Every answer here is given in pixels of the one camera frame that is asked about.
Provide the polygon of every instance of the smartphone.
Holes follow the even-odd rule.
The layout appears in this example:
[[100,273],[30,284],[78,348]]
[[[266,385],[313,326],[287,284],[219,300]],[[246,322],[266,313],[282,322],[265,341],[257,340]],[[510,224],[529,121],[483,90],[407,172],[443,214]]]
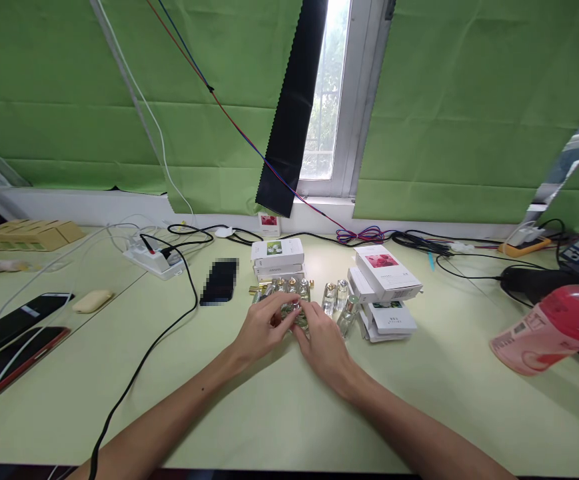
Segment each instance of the smartphone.
[[[18,340],[13,342],[10,346],[0,351],[0,374],[5,368],[6,364],[12,359],[20,348],[30,339],[40,328],[34,328],[23,334]],[[40,334],[32,340],[25,350],[14,360],[10,368],[7,369],[6,374],[0,381],[0,392],[12,383],[16,378],[20,377],[32,365],[40,360],[44,354],[50,351],[61,340],[68,336],[70,330],[65,327],[47,327]]]
[[220,305],[230,301],[234,295],[237,273],[238,259],[217,259],[205,282],[201,305]]
[[69,293],[44,293],[0,318],[0,349],[72,298]]

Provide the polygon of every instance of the pink bottle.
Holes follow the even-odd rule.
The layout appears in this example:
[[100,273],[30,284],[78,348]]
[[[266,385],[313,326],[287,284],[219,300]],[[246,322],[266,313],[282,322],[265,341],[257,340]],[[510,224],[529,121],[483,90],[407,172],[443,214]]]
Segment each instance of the pink bottle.
[[573,355],[579,351],[579,285],[554,290],[489,345],[507,367],[529,376]]

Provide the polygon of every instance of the blurred phone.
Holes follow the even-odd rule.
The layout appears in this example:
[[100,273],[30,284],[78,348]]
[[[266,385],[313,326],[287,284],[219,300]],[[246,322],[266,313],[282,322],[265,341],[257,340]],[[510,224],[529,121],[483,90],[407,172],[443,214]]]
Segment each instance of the blurred phone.
[[72,298],[69,293],[44,293],[0,318],[0,349]]
[[207,277],[201,305],[220,305],[230,301],[234,295],[237,273],[238,259],[217,259]]

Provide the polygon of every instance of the phone screen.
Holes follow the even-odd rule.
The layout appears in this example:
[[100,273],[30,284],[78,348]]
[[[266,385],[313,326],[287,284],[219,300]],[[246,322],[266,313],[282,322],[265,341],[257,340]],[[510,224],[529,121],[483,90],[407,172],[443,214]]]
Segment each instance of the phone screen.
[[0,348],[46,319],[72,298],[74,295],[68,293],[44,293],[0,318]]
[[209,272],[201,305],[220,305],[231,300],[236,286],[238,259],[217,259]]
[[[16,355],[16,352],[36,333],[38,328],[32,329],[22,335],[18,340],[12,343],[10,346],[4,348],[0,351],[0,374],[5,368],[6,364],[9,363],[11,358]],[[3,376],[3,379],[7,378],[8,375],[12,374],[16,369],[20,368],[22,364],[28,361],[34,356],[40,356],[43,347],[54,340],[61,334],[69,332],[68,329],[64,327],[47,327],[40,334],[32,340],[25,350],[14,360],[14,363],[8,368],[7,373]]]

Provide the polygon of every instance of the stack of boxes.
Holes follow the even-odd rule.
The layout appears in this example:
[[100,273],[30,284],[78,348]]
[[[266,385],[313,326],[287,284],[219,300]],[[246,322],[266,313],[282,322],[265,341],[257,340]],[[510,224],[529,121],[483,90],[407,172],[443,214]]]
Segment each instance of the stack of boxes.
[[361,305],[359,315],[366,339],[375,343],[408,339],[416,321],[404,305],[422,289],[422,284],[381,245],[357,247],[356,267],[347,279]]
[[12,220],[0,225],[0,250],[52,251],[84,236],[70,221]]
[[258,282],[272,278],[297,281],[305,278],[304,252],[300,239],[270,240],[254,242],[251,246],[251,261]]

